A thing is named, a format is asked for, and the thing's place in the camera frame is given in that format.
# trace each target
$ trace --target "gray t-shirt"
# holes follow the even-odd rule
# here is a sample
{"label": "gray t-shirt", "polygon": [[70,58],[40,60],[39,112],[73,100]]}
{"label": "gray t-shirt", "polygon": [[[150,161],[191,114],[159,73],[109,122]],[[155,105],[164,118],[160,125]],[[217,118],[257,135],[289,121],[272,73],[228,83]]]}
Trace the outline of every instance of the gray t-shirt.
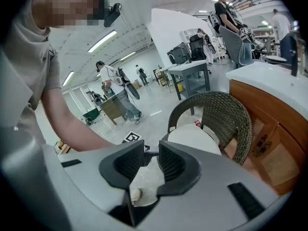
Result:
{"label": "gray t-shirt", "polygon": [[17,126],[34,135],[39,143],[46,143],[34,111],[44,91],[61,88],[60,68],[57,53],[48,41],[50,28],[39,29],[36,26],[31,4],[32,0],[29,0],[13,20],[3,51],[33,91]]}

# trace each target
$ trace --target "white t-shirt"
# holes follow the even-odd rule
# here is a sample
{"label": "white t-shirt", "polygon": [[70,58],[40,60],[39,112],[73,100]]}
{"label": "white t-shirt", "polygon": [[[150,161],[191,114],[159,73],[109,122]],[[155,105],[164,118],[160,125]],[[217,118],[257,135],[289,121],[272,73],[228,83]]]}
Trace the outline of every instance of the white t-shirt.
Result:
{"label": "white t-shirt", "polygon": [[282,14],[276,14],[273,17],[274,31],[278,30],[278,40],[283,38],[290,32],[290,22],[287,17]]}
{"label": "white t-shirt", "polygon": [[106,80],[111,80],[111,89],[114,91],[115,95],[119,94],[121,91],[124,90],[123,86],[119,86],[116,82],[114,82],[114,77],[116,76],[116,72],[115,70],[111,66],[104,66],[101,68],[100,70],[100,74],[101,74],[101,79],[102,82],[106,81]]}

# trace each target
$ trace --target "white ceiling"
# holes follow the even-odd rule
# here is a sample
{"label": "white ceiling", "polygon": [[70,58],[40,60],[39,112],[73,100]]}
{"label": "white ceiling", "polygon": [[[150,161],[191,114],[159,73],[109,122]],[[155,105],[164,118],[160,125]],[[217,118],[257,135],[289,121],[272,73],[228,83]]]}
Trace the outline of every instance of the white ceiling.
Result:
{"label": "white ceiling", "polygon": [[[210,10],[211,0],[109,0],[113,5],[122,4],[122,14],[110,28],[99,26],[76,26],[75,28],[52,29],[51,45],[57,50],[61,66],[61,82],[70,71],[74,75],[63,89],[97,79],[95,63],[115,63],[133,51],[150,47],[151,37],[146,25],[151,21],[151,9],[162,8],[197,14],[199,10]],[[88,49],[111,30],[117,34],[93,53]]]}

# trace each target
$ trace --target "gray metal table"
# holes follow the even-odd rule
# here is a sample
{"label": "gray metal table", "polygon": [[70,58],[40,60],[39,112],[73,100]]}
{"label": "gray metal table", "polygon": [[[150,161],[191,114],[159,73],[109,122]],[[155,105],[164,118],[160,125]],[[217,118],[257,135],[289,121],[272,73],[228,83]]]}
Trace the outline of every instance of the gray metal table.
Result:
{"label": "gray metal table", "polygon": [[[196,79],[195,83],[189,82],[189,76],[192,76],[194,73],[198,73],[203,71],[204,73],[204,84],[200,84],[201,80]],[[199,92],[210,90],[210,81],[208,76],[208,70],[206,65],[206,60],[194,61],[188,64],[182,64],[175,66],[169,69],[169,73],[171,74],[175,90],[177,91],[177,95],[179,100],[182,100],[181,94],[188,98],[194,94]],[[176,81],[175,75],[182,77],[183,79],[180,81]],[[185,89],[184,91],[179,91],[178,83],[184,81]],[[194,109],[191,108],[191,114],[194,114]]]}

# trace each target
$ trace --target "wooden cabinet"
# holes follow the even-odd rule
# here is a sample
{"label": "wooden cabinet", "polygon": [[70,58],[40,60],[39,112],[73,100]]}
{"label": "wooden cabinet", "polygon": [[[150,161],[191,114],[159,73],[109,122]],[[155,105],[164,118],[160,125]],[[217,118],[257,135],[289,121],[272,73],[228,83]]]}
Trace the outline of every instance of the wooden cabinet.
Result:
{"label": "wooden cabinet", "polygon": [[250,169],[278,194],[290,192],[308,152],[308,121],[274,96],[231,80],[230,94],[248,110],[253,141],[248,155]]}

